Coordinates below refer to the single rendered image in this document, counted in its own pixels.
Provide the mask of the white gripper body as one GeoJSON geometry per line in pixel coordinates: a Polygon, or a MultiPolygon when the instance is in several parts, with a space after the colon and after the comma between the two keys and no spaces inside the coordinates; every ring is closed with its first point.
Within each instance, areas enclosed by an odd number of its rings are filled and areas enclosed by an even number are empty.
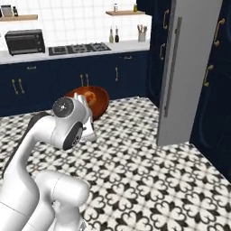
{"type": "Polygon", "coordinates": [[[85,106],[88,107],[88,102],[86,100],[86,98],[83,95],[80,95],[78,93],[74,94],[74,105],[75,106],[85,106]]]}

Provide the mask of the orange-brown chicken drumstick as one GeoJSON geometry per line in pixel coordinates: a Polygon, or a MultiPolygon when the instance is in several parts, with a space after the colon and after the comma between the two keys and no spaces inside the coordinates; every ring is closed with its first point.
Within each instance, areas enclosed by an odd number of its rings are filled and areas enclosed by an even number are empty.
{"type": "Polygon", "coordinates": [[[94,105],[97,101],[97,96],[94,92],[92,91],[87,91],[84,93],[84,96],[88,102],[88,104],[91,106],[91,105],[94,105]]]}

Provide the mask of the brown wooden bowl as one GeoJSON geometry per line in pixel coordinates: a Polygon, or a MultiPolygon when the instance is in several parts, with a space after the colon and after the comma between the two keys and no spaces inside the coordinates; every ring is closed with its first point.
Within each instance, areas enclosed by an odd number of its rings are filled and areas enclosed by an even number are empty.
{"type": "Polygon", "coordinates": [[[102,88],[98,86],[87,86],[87,87],[80,87],[71,90],[69,93],[66,94],[66,97],[74,97],[75,93],[84,96],[84,93],[87,91],[92,91],[97,96],[97,101],[94,105],[88,105],[93,114],[93,120],[96,121],[102,116],[108,107],[109,104],[109,95],[108,93],[102,88]]]}

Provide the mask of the grey fridge door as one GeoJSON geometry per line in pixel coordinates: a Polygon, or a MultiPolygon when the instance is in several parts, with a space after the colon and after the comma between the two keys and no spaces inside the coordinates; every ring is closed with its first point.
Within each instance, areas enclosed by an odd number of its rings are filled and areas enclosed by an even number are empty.
{"type": "Polygon", "coordinates": [[[222,3],[223,0],[172,0],[156,140],[159,146],[190,139],[222,3]],[[169,113],[164,117],[178,17],[182,17],[180,39],[169,113]]]}

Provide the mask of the navy base cupboard run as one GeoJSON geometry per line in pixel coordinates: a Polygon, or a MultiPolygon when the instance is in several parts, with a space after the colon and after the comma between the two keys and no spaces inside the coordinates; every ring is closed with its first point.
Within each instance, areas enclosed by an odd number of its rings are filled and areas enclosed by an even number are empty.
{"type": "Polygon", "coordinates": [[[99,86],[111,100],[146,95],[147,51],[0,65],[0,116],[50,109],[83,85],[99,86]]]}

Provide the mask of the black hob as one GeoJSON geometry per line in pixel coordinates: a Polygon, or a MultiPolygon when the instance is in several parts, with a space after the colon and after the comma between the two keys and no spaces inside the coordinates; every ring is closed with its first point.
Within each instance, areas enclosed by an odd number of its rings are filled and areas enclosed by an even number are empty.
{"type": "Polygon", "coordinates": [[[87,44],[71,44],[65,46],[56,46],[49,48],[49,55],[66,55],[74,53],[86,53],[95,51],[110,51],[110,48],[103,42],[87,43],[87,44]]]}

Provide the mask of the black toaster oven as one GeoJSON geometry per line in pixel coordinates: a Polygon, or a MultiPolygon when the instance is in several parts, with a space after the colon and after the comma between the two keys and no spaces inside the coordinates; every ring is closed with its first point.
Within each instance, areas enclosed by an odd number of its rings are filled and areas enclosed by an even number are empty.
{"type": "Polygon", "coordinates": [[[41,29],[9,31],[5,34],[5,41],[12,56],[45,52],[41,29]]]}

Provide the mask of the grey pot with tools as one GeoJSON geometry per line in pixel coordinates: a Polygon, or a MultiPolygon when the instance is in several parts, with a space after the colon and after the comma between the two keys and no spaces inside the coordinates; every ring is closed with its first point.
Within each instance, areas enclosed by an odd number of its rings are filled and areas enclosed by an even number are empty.
{"type": "Polygon", "coordinates": [[[142,24],[138,24],[137,29],[138,29],[138,41],[144,42],[146,38],[147,27],[142,24]]]}

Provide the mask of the navy tall cupboard run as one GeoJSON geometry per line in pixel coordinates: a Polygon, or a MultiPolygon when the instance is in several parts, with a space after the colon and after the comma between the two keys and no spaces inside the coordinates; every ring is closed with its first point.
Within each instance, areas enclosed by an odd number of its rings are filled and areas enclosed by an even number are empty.
{"type": "Polygon", "coordinates": [[[212,43],[190,142],[231,183],[231,0],[223,0],[218,46],[212,43]]]}

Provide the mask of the wooden wall shelf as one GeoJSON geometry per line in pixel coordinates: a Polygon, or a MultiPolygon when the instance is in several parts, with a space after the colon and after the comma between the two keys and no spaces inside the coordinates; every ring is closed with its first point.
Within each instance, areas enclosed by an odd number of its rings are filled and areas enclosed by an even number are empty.
{"type": "Polygon", "coordinates": [[[30,21],[38,20],[38,14],[23,14],[18,16],[3,16],[0,22],[13,22],[13,21],[30,21]]]}
{"type": "Polygon", "coordinates": [[[127,10],[127,11],[106,11],[106,14],[111,15],[111,16],[124,16],[124,15],[142,15],[145,14],[143,11],[132,11],[132,10],[127,10]]]}

